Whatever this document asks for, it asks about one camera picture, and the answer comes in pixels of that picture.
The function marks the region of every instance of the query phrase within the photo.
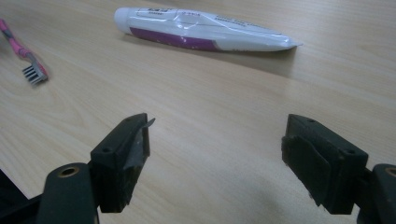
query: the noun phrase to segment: purple stripe on tube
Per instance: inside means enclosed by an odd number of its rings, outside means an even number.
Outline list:
[[[186,37],[181,35],[169,35],[161,32],[136,29],[132,27],[131,32],[133,35],[142,39],[147,39],[154,42],[172,45],[184,49],[218,50],[214,42],[208,39]]]

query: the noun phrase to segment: wooden tabletop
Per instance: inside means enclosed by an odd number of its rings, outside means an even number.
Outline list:
[[[179,49],[120,32],[118,7],[189,8],[304,44],[280,52]],[[356,223],[317,208],[281,160],[288,114],[315,119],[396,163],[396,2],[0,0],[43,62],[32,88],[0,38],[0,168],[31,198],[123,119],[155,118],[131,204],[101,223]]]

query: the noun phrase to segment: toothbrush handle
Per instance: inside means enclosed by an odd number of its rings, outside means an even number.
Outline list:
[[[9,30],[6,22],[2,19],[0,19],[0,30],[3,32],[4,36],[17,55],[21,56],[22,58],[26,58],[26,54],[32,53],[29,49],[24,48],[20,43],[18,43],[14,35]]]

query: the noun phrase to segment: wooden table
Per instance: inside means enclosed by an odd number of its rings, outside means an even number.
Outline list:
[[[118,7],[209,11],[304,43],[281,52],[179,49],[125,35]],[[0,0],[0,18],[44,62],[32,88],[0,38],[0,168],[29,198],[53,169],[88,162],[146,112],[151,156],[129,206],[101,223],[356,223],[317,208],[281,160],[288,114],[316,119],[395,163],[396,3]]]

